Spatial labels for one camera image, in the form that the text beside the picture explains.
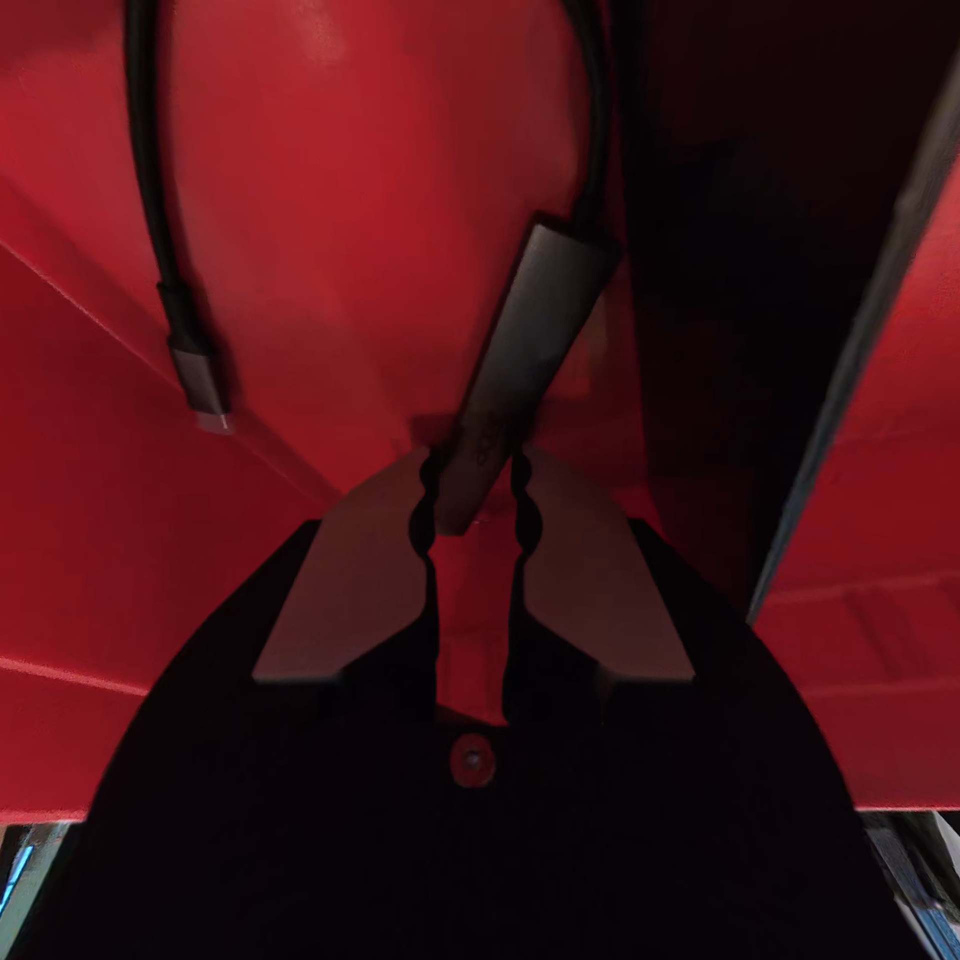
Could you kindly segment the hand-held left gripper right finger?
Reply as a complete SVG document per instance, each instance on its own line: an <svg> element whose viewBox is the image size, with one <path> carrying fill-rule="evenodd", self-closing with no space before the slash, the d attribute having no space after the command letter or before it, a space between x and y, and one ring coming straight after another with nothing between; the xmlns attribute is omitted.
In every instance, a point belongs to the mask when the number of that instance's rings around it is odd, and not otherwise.
<svg viewBox="0 0 960 960"><path fill-rule="evenodd" d="M695 668L627 515L534 446L513 459L509 722L650 722L685 706Z"/></svg>

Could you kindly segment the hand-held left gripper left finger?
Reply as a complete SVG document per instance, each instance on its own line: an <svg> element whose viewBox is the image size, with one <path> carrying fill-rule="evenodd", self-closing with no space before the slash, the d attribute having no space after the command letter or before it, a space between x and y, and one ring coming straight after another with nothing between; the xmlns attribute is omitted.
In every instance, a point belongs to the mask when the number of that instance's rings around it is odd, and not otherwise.
<svg viewBox="0 0 960 960"><path fill-rule="evenodd" d="M379 680L409 714L436 709L439 623L430 450L349 491L317 532L252 669L261 687Z"/></svg>

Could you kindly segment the grey USB hub with cable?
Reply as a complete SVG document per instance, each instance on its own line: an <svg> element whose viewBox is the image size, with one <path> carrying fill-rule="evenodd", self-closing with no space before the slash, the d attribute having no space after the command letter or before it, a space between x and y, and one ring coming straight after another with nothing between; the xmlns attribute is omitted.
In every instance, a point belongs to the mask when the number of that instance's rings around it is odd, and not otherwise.
<svg viewBox="0 0 960 960"><path fill-rule="evenodd" d="M466 534L508 460L519 451L552 381L613 277L616 242L601 233L613 94L601 14L595 2L564 1L589 93L583 183L569 219L538 215L504 290L454 418L438 451L435 523L445 537ZM214 341L178 259L165 191L158 93L161 4L124 8L128 140L143 216L158 270L157 294L176 379L197 422L230 428L231 403Z"/></svg>

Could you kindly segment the red plastic bin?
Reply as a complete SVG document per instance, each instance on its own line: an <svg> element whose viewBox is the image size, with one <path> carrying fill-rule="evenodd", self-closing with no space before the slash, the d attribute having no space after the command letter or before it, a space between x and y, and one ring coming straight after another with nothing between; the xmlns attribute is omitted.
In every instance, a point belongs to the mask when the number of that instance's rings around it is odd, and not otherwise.
<svg viewBox="0 0 960 960"><path fill-rule="evenodd" d="M534 442L662 534L622 258ZM2 2L2 826L78 821L195 627L449 434L590 93L561 2L162 2L171 226L229 379L198 426L128 139L124 2ZM859 807L958 809L958 153L756 613Z"/></svg>

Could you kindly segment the black bin divider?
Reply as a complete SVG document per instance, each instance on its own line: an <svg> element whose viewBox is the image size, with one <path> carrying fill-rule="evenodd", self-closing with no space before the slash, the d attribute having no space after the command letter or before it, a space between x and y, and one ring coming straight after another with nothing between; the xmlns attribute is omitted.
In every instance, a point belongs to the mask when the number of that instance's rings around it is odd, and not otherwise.
<svg viewBox="0 0 960 960"><path fill-rule="evenodd" d="M959 3L609 11L654 504L752 618L954 166Z"/></svg>

